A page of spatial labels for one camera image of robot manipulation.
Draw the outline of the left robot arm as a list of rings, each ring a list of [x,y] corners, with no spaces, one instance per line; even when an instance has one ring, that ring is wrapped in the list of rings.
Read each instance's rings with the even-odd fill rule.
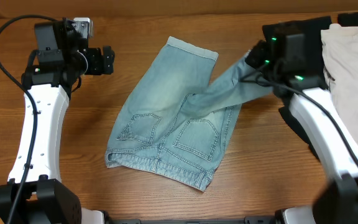
[[[34,27],[37,48],[16,85],[24,92],[25,115],[17,157],[0,185],[4,223],[110,223],[107,212],[82,207],[62,184],[60,141],[71,95],[83,75],[110,75],[114,51],[91,48],[93,22],[87,17],[41,16]]]

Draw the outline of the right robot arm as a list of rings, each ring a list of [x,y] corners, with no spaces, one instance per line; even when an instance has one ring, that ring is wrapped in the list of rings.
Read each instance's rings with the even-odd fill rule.
[[[253,83],[272,87],[283,101],[286,123],[315,152],[328,179],[312,205],[277,210],[269,223],[358,223],[358,145],[339,117],[317,74],[308,71],[305,35],[279,25],[251,51]]]

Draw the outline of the light blue denim shorts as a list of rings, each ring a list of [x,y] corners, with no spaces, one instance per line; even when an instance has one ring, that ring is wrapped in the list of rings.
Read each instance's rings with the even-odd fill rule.
[[[168,177],[204,191],[219,167],[244,103],[272,89],[242,83],[238,60],[217,79],[218,53],[169,37],[127,98],[109,137],[105,164]]]

